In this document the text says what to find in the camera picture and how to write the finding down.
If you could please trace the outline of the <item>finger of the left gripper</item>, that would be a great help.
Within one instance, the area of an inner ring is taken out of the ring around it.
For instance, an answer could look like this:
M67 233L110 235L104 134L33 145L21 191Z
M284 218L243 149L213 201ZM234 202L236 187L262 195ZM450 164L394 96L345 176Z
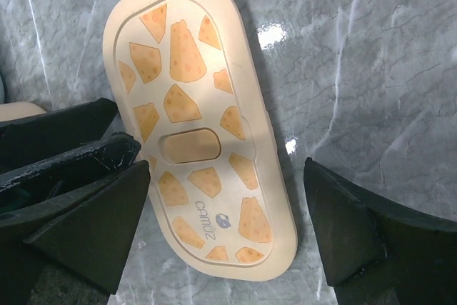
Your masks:
M98 141L118 114L100 98L47 114L1 123L1 167L21 168Z
M39 204L125 169L133 164L140 148L132 136L116 133L8 171L1 175L1 211Z

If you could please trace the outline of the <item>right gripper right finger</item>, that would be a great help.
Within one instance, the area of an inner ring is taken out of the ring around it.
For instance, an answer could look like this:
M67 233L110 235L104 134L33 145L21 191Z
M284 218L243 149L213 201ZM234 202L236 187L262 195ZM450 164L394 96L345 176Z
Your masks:
M410 209L307 159L303 182L339 304L455 304L456 223Z

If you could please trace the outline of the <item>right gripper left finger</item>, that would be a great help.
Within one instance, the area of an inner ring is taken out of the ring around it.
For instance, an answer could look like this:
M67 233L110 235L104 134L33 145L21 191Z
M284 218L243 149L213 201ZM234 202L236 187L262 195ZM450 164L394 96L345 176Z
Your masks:
M118 290L150 182L139 161L1 215L2 304L107 304Z

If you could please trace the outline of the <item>beige lunch box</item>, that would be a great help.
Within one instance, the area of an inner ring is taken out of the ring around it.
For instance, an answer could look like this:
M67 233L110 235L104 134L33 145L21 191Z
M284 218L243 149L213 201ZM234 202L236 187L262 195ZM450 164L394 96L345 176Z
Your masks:
M22 119L30 116L45 114L46 111L40 106L19 101L0 105L0 122Z

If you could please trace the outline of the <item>blue lunch box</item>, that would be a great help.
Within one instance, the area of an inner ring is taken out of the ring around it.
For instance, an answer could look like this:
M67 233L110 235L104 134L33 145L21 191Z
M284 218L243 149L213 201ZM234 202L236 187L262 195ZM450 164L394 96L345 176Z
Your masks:
M0 74L0 104L5 104L6 94L2 75Z

